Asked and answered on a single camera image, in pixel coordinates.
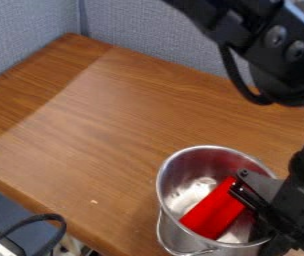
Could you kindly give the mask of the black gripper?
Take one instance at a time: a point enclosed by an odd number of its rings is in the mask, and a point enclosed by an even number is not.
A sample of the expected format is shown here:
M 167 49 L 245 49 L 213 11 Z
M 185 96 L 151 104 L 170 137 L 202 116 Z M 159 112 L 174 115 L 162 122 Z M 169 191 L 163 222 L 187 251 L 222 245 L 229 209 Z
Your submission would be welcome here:
M 304 180 L 297 175 L 278 180 L 241 169 L 230 194 L 257 213 L 249 241 L 272 239 L 260 256 L 304 251 Z

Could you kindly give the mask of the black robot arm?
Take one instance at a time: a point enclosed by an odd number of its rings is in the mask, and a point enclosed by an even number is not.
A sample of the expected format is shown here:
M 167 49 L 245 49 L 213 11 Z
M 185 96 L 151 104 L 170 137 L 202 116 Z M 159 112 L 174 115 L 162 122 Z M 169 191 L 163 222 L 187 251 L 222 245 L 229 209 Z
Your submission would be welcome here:
M 304 107 L 304 12 L 292 0 L 162 0 L 218 45 L 230 80 L 258 105 Z M 289 176 L 242 170 L 230 194 L 257 212 L 272 236 L 261 256 L 304 251 L 304 146 Z

